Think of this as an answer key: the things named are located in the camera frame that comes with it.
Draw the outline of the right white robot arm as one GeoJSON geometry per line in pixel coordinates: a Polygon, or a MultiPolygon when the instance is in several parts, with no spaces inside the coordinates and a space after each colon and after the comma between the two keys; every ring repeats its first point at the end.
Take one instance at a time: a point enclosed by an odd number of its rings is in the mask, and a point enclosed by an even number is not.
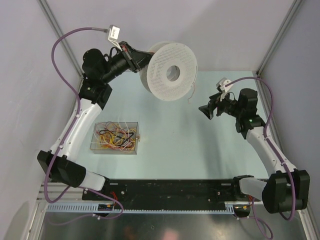
{"type": "Polygon", "coordinates": [[[260,200],[270,214],[304,210],[308,205],[310,175],[297,169],[281,152],[258,115],[257,104],[257,91],[243,88],[238,99],[218,92],[198,108],[210,120],[223,113],[234,117],[236,131],[253,147],[267,171],[267,181],[249,175],[238,177],[230,194],[237,201],[248,195],[260,200]]]}

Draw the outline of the grey perforated cable spool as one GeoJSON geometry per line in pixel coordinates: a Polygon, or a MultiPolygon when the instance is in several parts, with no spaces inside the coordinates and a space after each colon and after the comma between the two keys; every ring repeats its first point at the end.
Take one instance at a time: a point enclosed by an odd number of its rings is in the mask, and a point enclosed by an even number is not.
{"type": "Polygon", "coordinates": [[[194,87],[198,62],[194,52],[185,44],[162,41],[148,49],[150,62],[140,73],[144,88],[162,101],[176,101],[194,87]]]}

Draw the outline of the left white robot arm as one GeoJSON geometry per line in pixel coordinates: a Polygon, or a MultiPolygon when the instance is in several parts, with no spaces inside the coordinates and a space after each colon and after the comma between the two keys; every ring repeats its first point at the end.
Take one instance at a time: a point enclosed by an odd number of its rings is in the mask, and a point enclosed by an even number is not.
{"type": "Polygon", "coordinates": [[[114,56],[102,54],[96,48],[84,53],[84,80],[77,95],[80,102],[55,144],[37,156],[41,168],[52,180],[73,188],[93,189],[93,194],[100,200],[110,196],[111,188],[105,184],[106,177],[77,163],[80,147],[109,100],[110,81],[128,70],[141,71],[153,56],[152,52],[136,50],[125,41],[119,45],[114,56]]]}

